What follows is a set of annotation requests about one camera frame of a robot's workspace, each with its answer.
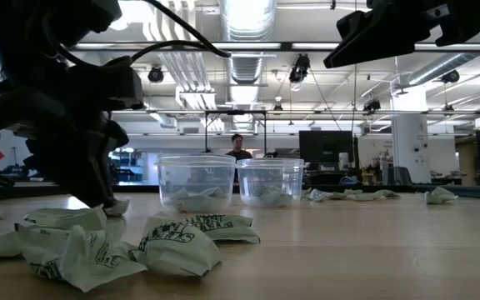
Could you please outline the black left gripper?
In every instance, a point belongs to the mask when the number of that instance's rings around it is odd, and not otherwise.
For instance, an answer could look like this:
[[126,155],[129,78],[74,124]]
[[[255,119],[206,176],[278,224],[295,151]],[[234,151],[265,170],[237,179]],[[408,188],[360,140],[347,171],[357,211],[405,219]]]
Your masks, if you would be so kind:
[[32,135],[46,133],[99,134],[97,159],[86,151],[70,150],[64,143],[29,140],[29,167],[55,182],[91,208],[108,207],[113,196],[113,167],[108,154],[113,140],[118,147],[128,144],[126,132],[104,113],[90,107],[66,106],[57,99],[32,89],[18,89],[0,95],[0,130],[15,124],[32,126]]

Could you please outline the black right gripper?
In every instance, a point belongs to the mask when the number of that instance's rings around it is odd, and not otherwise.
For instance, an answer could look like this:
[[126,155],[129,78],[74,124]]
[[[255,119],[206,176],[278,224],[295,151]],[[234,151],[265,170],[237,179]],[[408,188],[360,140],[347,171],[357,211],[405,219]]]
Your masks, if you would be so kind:
[[464,43],[480,32],[480,0],[371,0],[370,13],[405,34],[365,31],[348,34],[323,60],[325,68],[391,58],[413,53],[415,43],[441,28],[438,46]]

